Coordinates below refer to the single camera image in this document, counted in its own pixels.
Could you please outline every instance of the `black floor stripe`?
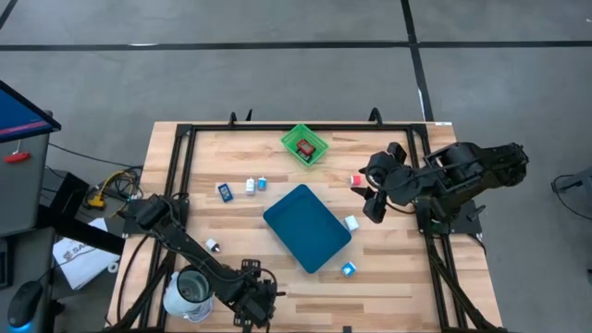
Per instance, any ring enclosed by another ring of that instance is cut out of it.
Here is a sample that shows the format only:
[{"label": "black floor stripe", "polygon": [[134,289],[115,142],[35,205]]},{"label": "black floor stripe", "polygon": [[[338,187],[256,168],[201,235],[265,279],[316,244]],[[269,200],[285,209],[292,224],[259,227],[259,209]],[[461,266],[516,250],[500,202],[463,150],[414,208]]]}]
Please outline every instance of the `black floor stripe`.
[{"label": "black floor stripe", "polygon": [[422,57],[419,54],[419,48],[417,47],[417,37],[415,35],[415,26],[413,25],[413,16],[411,14],[409,0],[401,0],[401,6],[403,9],[403,17],[405,18],[407,36],[409,37],[409,48],[411,50],[413,70],[415,71],[415,81],[417,83],[417,89],[419,90],[419,98],[422,104],[424,120],[434,121],[434,112],[432,111],[432,104],[429,100],[429,92],[427,91],[426,74],[424,73]]},{"label": "black floor stripe", "polygon": [[592,41],[420,42],[419,48],[592,47]]},{"label": "black floor stripe", "polygon": [[282,49],[372,49],[409,47],[407,42],[269,42],[269,43],[139,43],[139,44],[15,44],[0,45],[0,51],[180,51],[180,50],[282,50]]},{"label": "black floor stripe", "polygon": [[10,13],[12,13],[12,9],[14,9],[17,5],[17,1],[18,0],[10,0],[10,2],[8,2],[8,5],[6,5],[6,8],[2,12],[2,16],[0,16],[0,30],[2,30],[2,28],[4,27],[6,20],[10,16]]}]

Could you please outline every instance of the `gray floor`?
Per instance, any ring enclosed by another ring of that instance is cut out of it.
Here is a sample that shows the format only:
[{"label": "gray floor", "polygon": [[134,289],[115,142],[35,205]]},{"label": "gray floor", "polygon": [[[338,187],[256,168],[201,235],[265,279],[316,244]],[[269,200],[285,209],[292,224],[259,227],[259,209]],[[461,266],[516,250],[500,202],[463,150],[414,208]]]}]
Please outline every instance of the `gray floor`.
[{"label": "gray floor", "polygon": [[[0,6],[7,0],[0,0]],[[420,41],[592,40],[592,3],[413,0]],[[398,1],[19,0],[6,43],[197,43],[405,40]],[[592,222],[550,191],[559,174],[592,165],[592,49],[422,50],[436,120],[460,141],[519,142],[528,176],[489,191],[482,221],[488,263],[506,327],[586,332],[592,327]],[[141,164],[156,120],[421,120],[406,49],[0,53],[1,80],[55,111],[67,148]],[[115,168],[51,150],[48,165],[90,182]],[[566,201],[592,216],[583,193]],[[57,331],[97,329],[115,277],[81,292]]]}]

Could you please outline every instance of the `wooden tabletop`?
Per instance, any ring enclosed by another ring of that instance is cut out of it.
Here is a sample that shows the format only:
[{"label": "wooden tabletop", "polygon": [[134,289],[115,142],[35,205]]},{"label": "wooden tabletop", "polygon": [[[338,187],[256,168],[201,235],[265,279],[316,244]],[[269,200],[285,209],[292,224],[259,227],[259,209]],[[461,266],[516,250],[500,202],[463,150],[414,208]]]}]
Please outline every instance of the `wooden tabletop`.
[{"label": "wooden tabletop", "polygon": [[[456,141],[450,124],[426,125],[432,151]],[[176,126],[174,122],[154,124],[141,183],[147,195],[165,189]],[[388,210],[384,222],[374,224],[362,213],[363,198],[350,191],[349,176],[364,167],[371,154],[385,150],[389,142],[400,142],[407,150],[405,135],[396,131],[320,131],[317,134],[328,143],[329,150],[317,164],[305,168],[281,144],[284,134],[198,132],[189,186],[188,234],[203,246],[214,238],[222,250],[214,256],[221,263],[239,268],[243,258],[254,258],[275,273],[279,289],[288,294],[277,298],[272,332],[340,332],[344,326],[352,326],[354,332],[439,332],[426,245],[417,231],[415,216]],[[416,141],[417,151],[422,152],[420,141]],[[181,146],[175,189],[179,187],[186,144]],[[245,195],[245,180],[261,176],[267,178],[267,190]],[[218,194],[216,187],[222,183],[233,192],[234,200],[229,203],[223,203]],[[360,223],[351,242],[314,274],[303,270],[263,220],[265,209],[302,183],[335,217],[341,220],[354,215]],[[126,241],[108,313],[113,323],[117,321],[123,271],[140,239],[133,236]],[[451,242],[464,291],[487,320],[501,326],[483,250],[463,235],[452,236]],[[153,244],[148,240],[143,245],[130,269],[122,295],[124,314],[145,286]],[[352,277],[344,277],[340,269],[349,261],[357,271]],[[178,256],[177,270],[187,264]],[[450,323],[455,325],[446,287],[445,293]],[[154,294],[151,326],[156,323],[160,294],[160,290]],[[233,313],[216,300],[214,311],[202,323],[195,325],[170,315],[166,331],[236,332],[232,317]]]}]

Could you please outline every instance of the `green basket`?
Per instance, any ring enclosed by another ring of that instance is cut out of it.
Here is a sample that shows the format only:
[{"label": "green basket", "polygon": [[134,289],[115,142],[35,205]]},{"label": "green basket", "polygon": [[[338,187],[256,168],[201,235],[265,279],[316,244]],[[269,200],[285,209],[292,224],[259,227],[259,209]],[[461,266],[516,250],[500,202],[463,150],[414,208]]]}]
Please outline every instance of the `green basket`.
[{"label": "green basket", "polygon": [[[307,140],[315,148],[313,158],[306,162],[302,157],[298,155],[298,146],[296,143],[301,139]],[[309,167],[316,162],[329,148],[329,145],[323,141],[318,135],[309,130],[304,124],[298,124],[291,129],[288,134],[281,138],[281,142],[288,151],[296,156],[305,166]]]}]

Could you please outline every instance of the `white cup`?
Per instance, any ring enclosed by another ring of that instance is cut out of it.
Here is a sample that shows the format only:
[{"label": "white cup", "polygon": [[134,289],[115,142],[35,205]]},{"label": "white cup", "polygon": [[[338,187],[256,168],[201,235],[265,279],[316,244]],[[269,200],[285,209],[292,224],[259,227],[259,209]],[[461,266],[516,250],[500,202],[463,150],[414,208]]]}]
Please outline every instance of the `white cup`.
[{"label": "white cup", "polygon": [[205,276],[187,266],[171,276],[163,305],[170,315],[199,323],[212,312],[214,296]]}]

